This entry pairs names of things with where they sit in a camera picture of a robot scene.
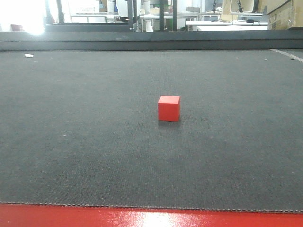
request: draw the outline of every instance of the red block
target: red block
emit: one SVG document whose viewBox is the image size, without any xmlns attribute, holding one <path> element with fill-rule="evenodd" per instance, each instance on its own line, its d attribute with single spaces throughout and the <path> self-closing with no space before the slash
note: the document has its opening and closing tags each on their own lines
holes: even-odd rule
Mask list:
<svg viewBox="0 0 303 227">
<path fill-rule="evenodd" d="M 180 96 L 161 96 L 158 101 L 158 117 L 159 121 L 179 121 Z"/>
</svg>

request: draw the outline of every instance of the cardboard box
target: cardboard box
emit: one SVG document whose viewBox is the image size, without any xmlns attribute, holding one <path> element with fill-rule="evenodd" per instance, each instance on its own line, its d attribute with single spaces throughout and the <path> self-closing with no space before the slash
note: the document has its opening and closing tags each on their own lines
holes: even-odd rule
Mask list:
<svg viewBox="0 0 303 227">
<path fill-rule="evenodd" d="M 145 10 L 140 9 L 140 14 L 145 14 Z M 151 8 L 151 14 L 160 14 L 160 8 L 158 7 Z"/>
<path fill-rule="evenodd" d="M 102 0 L 102 6 L 103 6 L 102 8 L 99 7 L 99 12 L 100 13 L 107 12 L 107 0 Z"/>
<path fill-rule="evenodd" d="M 303 27 L 303 1 L 290 0 L 269 14 L 269 30 Z"/>
<path fill-rule="evenodd" d="M 238 20 L 238 15 L 232 15 L 232 14 L 221 14 L 221 15 L 220 15 L 220 20 L 223 20 L 223 21 L 233 21 L 233 20 Z"/>
<path fill-rule="evenodd" d="M 266 13 L 269 14 L 288 1 L 289 0 L 259 0 L 258 12 L 264 12 L 265 6 L 267 6 Z"/>
</svg>

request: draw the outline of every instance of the gray carpet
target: gray carpet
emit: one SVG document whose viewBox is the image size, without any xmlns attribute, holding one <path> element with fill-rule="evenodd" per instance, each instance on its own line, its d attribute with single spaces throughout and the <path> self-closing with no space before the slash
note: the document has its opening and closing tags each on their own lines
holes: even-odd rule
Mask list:
<svg viewBox="0 0 303 227">
<path fill-rule="evenodd" d="M 0 52 L 0 202 L 303 212 L 303 64 L 270 50 Z M 160 95 L 181 96 L 159 122 Z"/>
</svg>

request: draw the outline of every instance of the white line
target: white line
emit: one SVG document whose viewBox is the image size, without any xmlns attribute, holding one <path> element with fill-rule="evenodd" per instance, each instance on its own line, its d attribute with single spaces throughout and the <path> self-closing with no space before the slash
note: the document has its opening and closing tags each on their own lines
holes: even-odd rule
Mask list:
<svg viewBox="0 0 303 227">
<path fill-rule="evenodd" d="M 292 55 L 292 54 L 289 54 L 289 53 L 286 53 L 286 52 L 284 52 L 284 51 L 280 51 L 280 50 L 277 50 L 277 49 L 270 49 L 270 50 L 272 50 L 272 51 L 274 51 L 274 52 L 277 52 L 277 53 L 280 53 L 280 54 L 283 54 L 283 55 L 285 55 L 285 56 L 287 56 L 287 57 L 290 57 L 290 58 L 292 58 L 292 59 L 296 59 L 296 60 L 298 60 L 298 61 L 300 61 L 300 62 L 303 63 L 303 59 L 302 59 L 302 58 L 299 58 L 299 57 L 297 57 L 297 56 L 295 56 L 295 55 Z"/>
</svg>

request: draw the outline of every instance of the red border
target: red border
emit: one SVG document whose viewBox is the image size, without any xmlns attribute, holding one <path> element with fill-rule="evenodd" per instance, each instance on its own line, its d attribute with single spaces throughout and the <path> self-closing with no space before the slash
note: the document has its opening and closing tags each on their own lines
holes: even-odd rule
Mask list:
<svg viewBox="0 0 303 227">
<path fill-rule="evenodd" d="M 1 227 L 303 227 L 303 214 L 0 204 Z"/>
</svg>

